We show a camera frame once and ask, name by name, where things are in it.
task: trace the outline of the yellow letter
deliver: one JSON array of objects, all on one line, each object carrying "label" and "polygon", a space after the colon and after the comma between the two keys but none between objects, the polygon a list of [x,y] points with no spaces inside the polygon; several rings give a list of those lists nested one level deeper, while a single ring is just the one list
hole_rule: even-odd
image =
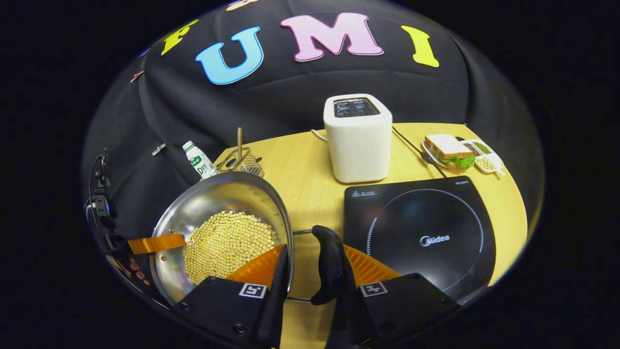
[{"label": "yellow letter", "polygon": [[241,6],[245,6],[249,4],[250,2],[255,2],[255,1],[258,1],[258,0],[240,0],[237,2],[233,2],[232,4],[228,5],[228,8],[226,8],[226,10],[227,11],[236,10],[240,8]]},{"label": "yellow letter", "polygon": [[435,59],[435,56],[433,56],[433,50],[430,49],[428,34],[419,29],[411,28],[406,25],[402,25],[401,28],[411,35],[411,40],[414,42],[414,61],[419,64],[434,66],[437,68],[439,66],[439,62]]},{"label": "yellow letter", "polygon": [[186,25],[185,27],[182,27],[181,29],[177,30],[176,32],[172,33],[172,35],[170,35],[169,37],[167,37],[164,42],[166,43],[166,45],[164,46],[164,50],[161,52],[161,55],[165,55],[166,52],[170,51],[171,48],[175,47],[179,42],[181,42],[181,40],[183,40],[182,36],[187,34],[188,31],[190,31],[190,25],[194,24],[198,22],[198,20],[194,20],[192,23],[189,23],[188,25]]}]

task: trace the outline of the pile of soybeans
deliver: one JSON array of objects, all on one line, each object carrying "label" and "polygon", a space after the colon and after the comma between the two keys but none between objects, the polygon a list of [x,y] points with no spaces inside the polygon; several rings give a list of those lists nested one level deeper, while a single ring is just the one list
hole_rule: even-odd
[{"label": "pile of soybeans", "polygon": [[195,284],[208,276],[226,278],[271,250],[270,225],[245,212],[222,211],[196,228],[183,251],[185,269]]}]

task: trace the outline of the table surface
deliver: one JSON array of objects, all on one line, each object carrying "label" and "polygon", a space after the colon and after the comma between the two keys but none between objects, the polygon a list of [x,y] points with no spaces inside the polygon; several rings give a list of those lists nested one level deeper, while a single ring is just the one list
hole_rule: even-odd
[{"label": "table surface", "polygon": [[[394,124],[394,127],[420,150],[424,136],[430,134],[480,139],[467,126],[460,124],[407,123]],[[326,137],[325,130],[318,133]],[[347,184],[337,181],[332,171],[328,143],[312,132],[244,146],[250,147],[252,155],[262,157],[263,178],[282,198],[293,231],[323,225],[342,238],[344,191],[347,187],[442,178],[434,166],[423,161],[420,154],[394,132],[389,174],[383,180],[372,183]],[[222,162],[234,149],[225,150],[214,163]],[[511,267],[526,242],[528,224],[519,189],[508,168],[503,169],[506,177],[485,174],[475,165],[466,171],[442,170],[448,177],[470,177],[486,206],[495,233],[496,260],[490,280],[490,285],[493,285]],[[308,299],[321,285],[317,267],[320,246],[312,234],[297,235],[294,240],[295,261],[290,296]],[[324,348],[334,309],[335,301],[323,306],[286,301],[281,348]]]}]

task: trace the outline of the pink letter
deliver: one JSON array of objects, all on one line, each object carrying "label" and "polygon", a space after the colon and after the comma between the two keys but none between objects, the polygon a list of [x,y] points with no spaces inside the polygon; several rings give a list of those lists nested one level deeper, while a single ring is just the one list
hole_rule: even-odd
[{"label": "pink letter", "polygon": [[314,40],[320,42],[334,55],[340,54],[345,37],[349,37],[351,45],[347,52],[352,55],[377,56],[383,49],[377,46],[373,34],[366,21],[368,16],[359,13],[343,12],[336,17],[333,27],[308,15],[291,17],[280,22],[289,27],[297,41],[299,52],[294,56],[296,61],[311,61],[325,55],[323,50],[314,46]]}]

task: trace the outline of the induction cooktop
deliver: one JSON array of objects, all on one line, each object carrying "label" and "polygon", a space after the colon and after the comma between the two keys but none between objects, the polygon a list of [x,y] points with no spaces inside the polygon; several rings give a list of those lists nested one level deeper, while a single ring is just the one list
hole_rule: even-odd
[{"label": "induction cooktop", "polygon": [[493,227],[467,176],[347,188],[343,240],[400,275],[420,273],[461,305],[495,268]]}]

